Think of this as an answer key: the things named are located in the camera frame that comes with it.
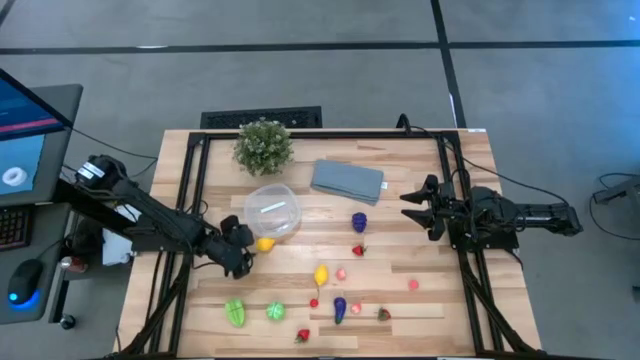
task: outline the green pepper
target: green pepper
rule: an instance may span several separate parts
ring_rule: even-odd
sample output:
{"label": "green pepper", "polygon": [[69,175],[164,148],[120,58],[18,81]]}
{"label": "green pepper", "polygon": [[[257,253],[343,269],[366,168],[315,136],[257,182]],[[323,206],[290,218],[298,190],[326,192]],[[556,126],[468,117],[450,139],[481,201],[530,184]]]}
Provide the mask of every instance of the green pepper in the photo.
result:
{"label": "green pepper", "polygon": [[227,319],[235,327],[242,327],[244,325],[244,305],[240,299],[231,299],[224,304],[224,309],[227,312]]}

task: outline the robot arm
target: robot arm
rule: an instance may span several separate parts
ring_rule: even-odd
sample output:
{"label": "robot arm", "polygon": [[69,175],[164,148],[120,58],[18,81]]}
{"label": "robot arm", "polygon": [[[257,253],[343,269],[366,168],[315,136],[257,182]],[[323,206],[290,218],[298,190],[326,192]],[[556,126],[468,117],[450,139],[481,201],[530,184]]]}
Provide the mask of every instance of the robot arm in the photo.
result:
{"label": "robot arm", "polygon": [[157,244],[164,242],[192,255],[206,255],[235,279],[249,273],[252,255],[245,249],[253,244],[253,234],[236,216],[223,220],[217,229],[198,215],[168,208],[142,191],[127,177],[124,165],[107,155],[90,156],[75,178],[75,186],[87,195],[118,199],[140,211],[135,226],[124,231],[134,248],[138,241],[155,243],[159,250]]}
{"label": "robot arm", "polygon": [[400,199],[415,204],[426,200],[429,209],[402,210],[402,213],[429,229],[429,239],[434,241],[444,234],[445,220],[451,231],[464,231],[475,236],[474,240],[479,243],[524,228],[542,228],[565,236],[582,231],[575,209],[565,203],[515,204],[480,186],[471,188],[471,195],[464,200],[455,199],[453,194],[452,183],[438,184],[438,178],[429,175],[422,189],[400,196]]}

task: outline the wooden plank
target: wooden plank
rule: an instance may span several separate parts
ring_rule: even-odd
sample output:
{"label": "wooden plank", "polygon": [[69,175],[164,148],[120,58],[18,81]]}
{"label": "wooden plank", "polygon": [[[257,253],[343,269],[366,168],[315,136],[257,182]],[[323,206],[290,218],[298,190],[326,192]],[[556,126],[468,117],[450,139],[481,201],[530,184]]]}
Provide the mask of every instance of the wooden plank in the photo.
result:
{"label": "wooden plank", "polygon": [[[487,134],[459,133],[465,156],[495,169]],[[187,130],[165,132],[151,194],[167,206],[175,205],[188,134]],[[295,140],[294,163],[281,175],[258,178],[241,172],[232,160],[233,143],[212,143],[203,191],[209,211],[204,218],[212,224],[230,214],[243,219],[248,194],[281,182],[296,193],[302,222],[293,233],[277,239],[271,252],[259,254],[251,274],[241,280],[225,278],[217,266],[191,273],[179,357],[473,355],[457,255],[449,247],[448,236],[429,241],[418,225],[400,214],[401,209],[423,208],[400,201],[400,194],[419,189],[427,174],[442,176],[433,140]],[[453,155],[449,151],[447,155],[453,170]],[[373,207],[312,190],[309,184],[317,159],[379,169],[389,188]],[[187,206],[197,166],[196,155]],[[496,176],[466,167],[473,184],[500,191]],[[351,228],[351,214],[358,211],[369,220],[364,234]],[[364,257],[351,252],[358,244],[367,246]],[[499,308],[525,341],[540,346],[520,266],[503,251],[486,251],[486,257]],[[207,261],[198,258],[196,264]],[[318,296],[313,272],[321,263],[331,276],[319,290],[320,306],[311,309],[309,301]],[[120,320],[123,345],[144,323],[154,264],[153,253],[134,263]],[[339,268],[347,272],[344,281],[334,276]],[[409,291],[409,280],[418,280],[420,288]],[[347,311],[343,323],[335,325],[333,299],[337,296],[347,299],[349,305],[361,303],[361,313]],[[245,303],[242,328],[231,326],[226,319],[224,303],[234,297]],[[273,301],[287,308],[281,322],[266,317],[266,307]],[[391,312],[391,320],[377,321],[380,306]],[[489,346],[487,321],[482,316],[481,322]],[[293,341],[301,328],[311,330],[307,344]]]}

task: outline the green plant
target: green plant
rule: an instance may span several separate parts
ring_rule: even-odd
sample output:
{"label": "green plant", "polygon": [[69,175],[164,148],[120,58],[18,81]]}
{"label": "green plant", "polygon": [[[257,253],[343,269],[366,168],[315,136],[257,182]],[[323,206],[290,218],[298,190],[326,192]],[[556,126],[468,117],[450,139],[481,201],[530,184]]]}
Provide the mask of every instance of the green plant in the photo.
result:
{"label": "green plant", "polygon": [[289,133],[277,121],[257,121],[241,127],[233,158],[252,176],[282,172],[293,160]]}

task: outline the gray towel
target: gray towel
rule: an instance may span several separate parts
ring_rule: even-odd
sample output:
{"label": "gray towel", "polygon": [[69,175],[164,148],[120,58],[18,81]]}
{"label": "gray towel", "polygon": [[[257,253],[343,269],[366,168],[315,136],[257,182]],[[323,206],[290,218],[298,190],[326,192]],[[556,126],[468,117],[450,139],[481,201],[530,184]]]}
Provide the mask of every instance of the gray towel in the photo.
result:
{"label": "gray towel", "polygon": [[337,161],[317,160],[311,188],[375,205],[380,199],[382,171]]}

